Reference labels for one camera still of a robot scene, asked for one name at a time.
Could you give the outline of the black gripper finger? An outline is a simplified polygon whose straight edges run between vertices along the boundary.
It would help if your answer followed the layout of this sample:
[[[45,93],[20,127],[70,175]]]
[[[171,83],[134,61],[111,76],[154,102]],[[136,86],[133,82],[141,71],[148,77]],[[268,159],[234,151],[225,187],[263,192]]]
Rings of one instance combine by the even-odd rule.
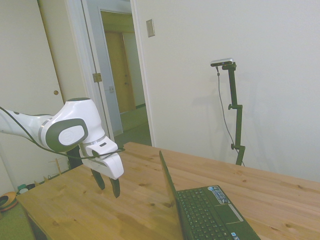
[[[118,198],[120,196],[121,193],[121,188],[120,188],[120,181],[119,179],[113,179],[113,178],[109,178],[111,186],[112,186],[112,191],[114,194],[115,198]]]
[[[104,182],[104,180],[102,178],[101,173],[96,171],[96,170],[94,170],[94,169],[91,169],[91,172],[92,172],[92,175],[93,175],[97,185],[99,186],[99,188],[101,190],[104,190],[105,189],[105,182]]]

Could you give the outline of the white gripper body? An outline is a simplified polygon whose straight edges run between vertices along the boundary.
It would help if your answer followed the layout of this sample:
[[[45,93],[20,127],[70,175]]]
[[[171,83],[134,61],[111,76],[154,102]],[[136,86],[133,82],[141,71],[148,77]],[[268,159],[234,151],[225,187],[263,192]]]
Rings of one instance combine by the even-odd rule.
[[[124,174],[124,168],[122,164],[121,157],[118,153],[114,153],[104,159],[93,158],[93,159],[83,159],[83,164],[113,180],[118,179]]]

